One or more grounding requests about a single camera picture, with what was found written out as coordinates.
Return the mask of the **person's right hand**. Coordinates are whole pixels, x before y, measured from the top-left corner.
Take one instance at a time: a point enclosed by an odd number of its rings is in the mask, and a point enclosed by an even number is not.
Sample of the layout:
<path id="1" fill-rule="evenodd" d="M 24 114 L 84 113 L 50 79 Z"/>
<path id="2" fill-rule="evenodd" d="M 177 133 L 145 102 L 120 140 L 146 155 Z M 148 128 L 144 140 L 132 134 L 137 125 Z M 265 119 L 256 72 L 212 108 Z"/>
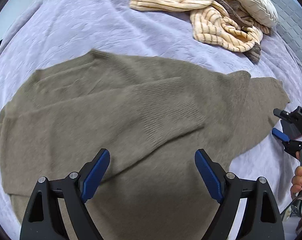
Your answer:
<path id="1" fill-rule="evenodd" d="M 295 169 L 294 177 L 292 178 L 292 186 L 290 189 L 291 198 L 293 199 L 302 190 L 302 166 Z"/>

